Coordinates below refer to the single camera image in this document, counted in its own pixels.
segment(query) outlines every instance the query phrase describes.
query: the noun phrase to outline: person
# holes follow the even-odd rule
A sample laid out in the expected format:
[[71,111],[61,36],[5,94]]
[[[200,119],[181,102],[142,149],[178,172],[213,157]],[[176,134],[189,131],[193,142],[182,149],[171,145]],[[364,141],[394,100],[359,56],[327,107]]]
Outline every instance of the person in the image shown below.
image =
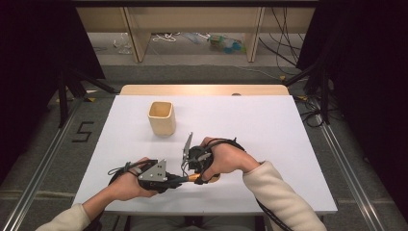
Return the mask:
[[[206,146],[209,144],[209,141],[213,140],[213,138],[207,137],[201,145]],[[255,197],[265,207],[271,210],[292,230],[326,230],[312,207],[289,184],[283,181],[282,176],[271,162],[264,161],[259,163],[250,154],[227,143],[213,146],[212,151],[214,161],[203,172],[203,180],[209,180],[215,174],[241,170],[243,182],[248,189],[253,192]],[[37,230],[83,230],[113,201],[125,201],[141,196],[151,197],[156,193],[143,189],[134,174],[126,172],[85,203],[73,205],[70,209],[60,213]],[[197,227],[181,228],[179,223],[171,220],[171,218],[169,221],[162,223],[157,222],[157,220],[163,220],[163,218],[149,217],[142,220],[135,219],[135,222],[131,222],[131,225],[133,225],[131,228],[132,230],[204,230]],[[273,230],[280,229],[273,221],[270,220],[270,222]]]

